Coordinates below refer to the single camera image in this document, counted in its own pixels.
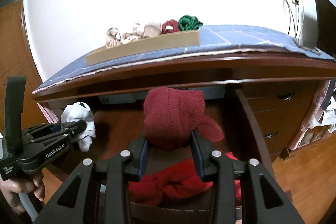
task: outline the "silver bolt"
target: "silver bolt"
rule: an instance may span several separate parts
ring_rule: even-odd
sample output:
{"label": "silver bolt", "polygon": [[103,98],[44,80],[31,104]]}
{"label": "silver bolt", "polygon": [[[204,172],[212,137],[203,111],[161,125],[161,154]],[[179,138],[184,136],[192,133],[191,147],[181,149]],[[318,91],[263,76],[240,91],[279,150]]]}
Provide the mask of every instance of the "silver bolt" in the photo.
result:
{"label": "silver bolt", "polygon": [[222,153],[220,151],[218,151],[218,150],[213,150],[211,152],[211,155],[213,155],[214,157],[218,158],[218,157],[220,157],[222,155]]}
{"label": "silver bolt", "polygon": [[130,154],[131,154],[131,152],[128,151],[128,150],[123,150],[123,151],[120,152],[120,155],[122,157],[128,157]]}
{"label": "silver bolt", "polygon": [[88,165],[90,165],[92,163],[92,160],[91,159],[85,159],[85,160],[83,160],[83,164],[85,165],[85,166],[88,166]]}
{"label": "silver bolt", "polygon": [[257,160],[257,159],[250,159],[249,163],[250,163],[250,165],[257,166],[259,164],[259,160]]}

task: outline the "red cloth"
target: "red cloth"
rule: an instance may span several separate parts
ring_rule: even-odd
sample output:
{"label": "red cloth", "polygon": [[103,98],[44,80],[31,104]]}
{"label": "red cloth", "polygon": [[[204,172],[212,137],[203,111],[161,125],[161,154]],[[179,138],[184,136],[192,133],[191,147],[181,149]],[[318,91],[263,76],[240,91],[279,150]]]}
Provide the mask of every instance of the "red cloth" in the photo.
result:
{"label": "red cloth", "polygon": [[204,114],[201,90],[166,87],[150,90],[144,102],[144,133],[156,148],[171,152],[189,144],[191,130],[198,129],[211,142],[224,137],[219,125]]}
{"label": "red cloth", "polygon": [[[166,30],[166,27],[167,26],[172,26],[173,29],[172,30]],[[161,34],[164,34],[164,33],[172,33],[172,32],[179,32],[179,23],[175,20],[175,19],[172,19],[170,21],[166,21],[165,23],[162,24],[162,31],[161,31]]]}
{"label": "red cloth", "polygon": [[[231,152],[226,155],[236,160]],[[192,159],[179,162],[161,172],[145,175],[140,182],[130,182],[129,196],[132,202],[157,206],[164,196],[181,199],[196,196],[212,186],[212,182],[202,182],[196,174]],[[235,180],[236,199],[241,199],[239,180]]]}

